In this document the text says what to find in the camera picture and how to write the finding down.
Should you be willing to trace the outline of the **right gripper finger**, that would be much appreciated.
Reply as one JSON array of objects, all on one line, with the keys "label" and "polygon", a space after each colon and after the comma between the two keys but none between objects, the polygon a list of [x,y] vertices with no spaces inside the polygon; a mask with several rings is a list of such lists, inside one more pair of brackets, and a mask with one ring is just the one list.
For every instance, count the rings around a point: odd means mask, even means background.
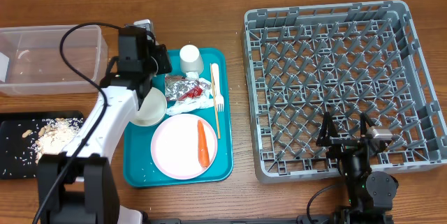
[{"label": "right gripper finger", "polygon": [[370,117],[362,112],[360,114],[360,136],[367,137],[372,135],[372,131],[376,125],[370,119]]},{"label": "right gripper finger", "polygon": [[338,132],[329,112],[323,115],[323,123],[318,134],[316,145],[318,147],[330,147],[338,140]]}]

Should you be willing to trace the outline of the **white bowl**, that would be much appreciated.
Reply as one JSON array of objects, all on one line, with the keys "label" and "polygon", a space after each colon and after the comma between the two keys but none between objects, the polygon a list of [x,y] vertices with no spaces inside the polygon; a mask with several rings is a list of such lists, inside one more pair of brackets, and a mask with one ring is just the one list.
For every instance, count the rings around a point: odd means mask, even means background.
[{"label": "white bowl", "polygon": [[167,100],[165,95],[159,89],[152,87],[131,123],[137,126],[157,125],[164,118],[166,110]]}]

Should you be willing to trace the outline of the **orange carrot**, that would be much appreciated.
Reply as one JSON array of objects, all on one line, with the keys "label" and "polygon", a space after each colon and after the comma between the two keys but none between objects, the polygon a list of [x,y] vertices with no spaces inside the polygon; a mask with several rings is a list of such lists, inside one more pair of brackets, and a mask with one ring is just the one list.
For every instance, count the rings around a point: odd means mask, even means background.
[{"label": "orange carrot", "polygon": [[208,168],[210,166],[206,134],[201,120],[198,120],[198,161],[203,168]]}]

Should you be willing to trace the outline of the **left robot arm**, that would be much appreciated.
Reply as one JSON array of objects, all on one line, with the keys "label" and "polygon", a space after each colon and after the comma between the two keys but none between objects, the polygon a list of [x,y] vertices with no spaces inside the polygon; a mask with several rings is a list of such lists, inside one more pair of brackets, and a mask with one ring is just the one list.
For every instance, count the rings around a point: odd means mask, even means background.
[{"label": "left robot arm", "polygon": [[150,222],[147,213],[120,204],[110,161],[126,126],[153,90],[153,78],[173,68],[150,20],[117,31],[118,55],[99,83],[89,81],[98,90],[94,109],[59,154],[45,154],[38,162],[34,223]]}]

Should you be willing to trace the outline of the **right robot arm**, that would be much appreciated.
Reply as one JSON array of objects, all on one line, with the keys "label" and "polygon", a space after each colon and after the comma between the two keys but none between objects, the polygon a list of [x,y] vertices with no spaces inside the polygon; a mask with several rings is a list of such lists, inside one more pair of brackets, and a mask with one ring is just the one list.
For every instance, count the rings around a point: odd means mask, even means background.
[{"label": "right robot arm", "polygon": [[327,147],[326,157],[337,161],[349,197],[349,205],[337,207],[328,223],[393,222],[387,212],[393,208],[399,183],[386,172],[374,172],[369,161],[385,151],[392,140],[391,131],[377,126],[365,113],[360,115],[360,137],[342,138],[330,113],[324,113],[316,145]]}]

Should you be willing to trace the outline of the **grey plastic dishwasher rack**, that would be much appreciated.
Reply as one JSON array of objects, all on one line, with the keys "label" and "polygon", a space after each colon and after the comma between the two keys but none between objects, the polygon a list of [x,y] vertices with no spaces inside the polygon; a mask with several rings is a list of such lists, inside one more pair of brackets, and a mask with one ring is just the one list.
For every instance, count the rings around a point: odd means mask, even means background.
[{"label": "grey plastic dishwasher rack", "polygon": [[405,2],[248,10],[243,45],[260,182],[337,176],[316,143],[326,112],[342,138],[360,137],[361,114],[392,132],[374,170],[446,163],[446,122]]}]

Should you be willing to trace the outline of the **foil snack wrapper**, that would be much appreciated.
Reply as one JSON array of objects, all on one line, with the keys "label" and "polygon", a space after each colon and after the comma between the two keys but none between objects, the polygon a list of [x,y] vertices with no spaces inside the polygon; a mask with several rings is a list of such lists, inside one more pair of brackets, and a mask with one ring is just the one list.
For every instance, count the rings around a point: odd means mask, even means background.
[{"label": "foil snack wrapper", "polygon": [[165,76],[165,97],[167,101],[179,101],[201,96],[208,88],[206,82],[180,75]]}]

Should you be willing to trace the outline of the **white paper cup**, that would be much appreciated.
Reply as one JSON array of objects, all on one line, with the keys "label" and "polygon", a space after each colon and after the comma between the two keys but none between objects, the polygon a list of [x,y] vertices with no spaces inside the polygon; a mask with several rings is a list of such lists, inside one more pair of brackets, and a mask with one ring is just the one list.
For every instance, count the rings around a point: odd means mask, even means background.
[{"label": "white paper cup", "polygon": [[196,72],[201,74],[204,63],[199,49],[195,45],[185,45],[179,51],[180,68],[183,73]]}]

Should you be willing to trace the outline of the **wooden chopstick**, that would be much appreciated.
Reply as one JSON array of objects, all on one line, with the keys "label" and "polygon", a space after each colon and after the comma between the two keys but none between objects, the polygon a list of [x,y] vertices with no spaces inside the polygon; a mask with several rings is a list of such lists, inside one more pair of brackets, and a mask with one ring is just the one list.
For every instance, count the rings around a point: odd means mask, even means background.
[{"label": "wooden chopstick", "polygon": [[220,132],[220,125],[219,125],[219,115],[218,115],[218,109],[217,109],[216,90],[215,90],[215,85],[214,85],[214,76],[213,76],[212,64],[210,64],[210,77],[211,77],[211,83],[212,83],[212,96],[213,96],[213,102],[214,102],[214,113],[215,113],[215,119],[216,119],[216,125],[217,125],[217,139],[220,140],[221,132]]}]

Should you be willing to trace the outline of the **white plastic fork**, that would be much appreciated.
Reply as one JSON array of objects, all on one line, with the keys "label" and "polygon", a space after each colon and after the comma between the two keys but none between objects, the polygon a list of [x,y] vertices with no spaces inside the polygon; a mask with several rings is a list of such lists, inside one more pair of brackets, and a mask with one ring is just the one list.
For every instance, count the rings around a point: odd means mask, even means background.
[{"label": "white plastic fork", "polygon": [[215,98],[217,103],[217,110],[223,112],[224,110],[224,97],[221,95],[220,77],[219,77],[219,65],[216,63],[211,64],[212,75],[214,78]]}]

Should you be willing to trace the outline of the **pink round plate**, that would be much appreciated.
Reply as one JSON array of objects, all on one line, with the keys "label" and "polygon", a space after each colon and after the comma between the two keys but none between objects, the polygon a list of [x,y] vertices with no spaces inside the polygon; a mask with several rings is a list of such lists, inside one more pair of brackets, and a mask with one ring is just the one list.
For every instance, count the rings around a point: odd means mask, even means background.
[{"label": "pink round plate", "polygon": [[[205,129],[210,166],[198,161],[198,120]],[[151,155],[155,166],[172,179],[193,179],[206,172],[217,156],[218,139],[213,127],[194,114],[178,114],[166,119],[155,130]]]}]

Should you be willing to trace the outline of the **clear plastic bin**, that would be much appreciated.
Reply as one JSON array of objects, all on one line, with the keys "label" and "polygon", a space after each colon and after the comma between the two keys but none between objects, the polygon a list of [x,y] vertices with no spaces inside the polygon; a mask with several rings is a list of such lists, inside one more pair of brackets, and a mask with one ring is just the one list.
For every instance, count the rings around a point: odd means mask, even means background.
[{"label": "clear plastic bin", "polygon": [[[59,44],[73,27],[52,25],[1,29],[1,94],[7,96],[95,92],[62,60]],[[69,63],[95,83],[105,76],[108,45],[101,28],[76,29],[64,41]]]}]

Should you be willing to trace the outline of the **teal plastic serving tray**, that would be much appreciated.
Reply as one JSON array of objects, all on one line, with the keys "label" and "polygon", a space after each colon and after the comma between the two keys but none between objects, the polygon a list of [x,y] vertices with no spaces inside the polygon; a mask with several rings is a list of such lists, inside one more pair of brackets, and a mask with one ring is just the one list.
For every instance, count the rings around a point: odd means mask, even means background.
[{"label": "teal plastic serving tray", "polygon": [[[202,117],[214,129],[217,135],[217,125],[214,108],[194,110],[190,113]],[[154,126],[137,126],[129,123],[124,131],[123,174],[125,180],[133,187],[172,186],[194,184],[226,179],[233,170],[233,141],[231,136],[230,107],[224,106],[223,112],[218,112],[221,138],[218,140],[217,156],[211,167],[200,176],[178,180],[164,175],[154,164],[151,155],[151,142],[155,130],[170,116],[166,115],[159,124]]]}]

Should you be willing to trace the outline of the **pile of rice and peanuts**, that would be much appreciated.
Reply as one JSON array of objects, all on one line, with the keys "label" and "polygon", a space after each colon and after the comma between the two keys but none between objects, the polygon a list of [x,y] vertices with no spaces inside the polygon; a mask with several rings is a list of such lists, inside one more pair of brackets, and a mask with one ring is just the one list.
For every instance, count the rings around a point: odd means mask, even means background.
[{"label": "pile of rice and peanuts", "polygon": [[80,131],[81,127],[74,128],[65,119],[57,119],[54,124],[41,128],[38,132],[38,164],[45,154],[58,154]]}]

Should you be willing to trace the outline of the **black plastic tray bin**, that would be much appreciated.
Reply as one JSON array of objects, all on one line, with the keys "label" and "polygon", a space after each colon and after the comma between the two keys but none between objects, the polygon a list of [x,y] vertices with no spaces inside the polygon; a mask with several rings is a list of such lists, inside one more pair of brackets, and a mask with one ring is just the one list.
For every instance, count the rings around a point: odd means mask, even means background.
[{"label": "black plastic tray bin", "polygon": [[1,114],[1,179],[32,179],[38,158],[38,132],[42,127],[65,119],[81,127],[79,111],[14,112]]}]

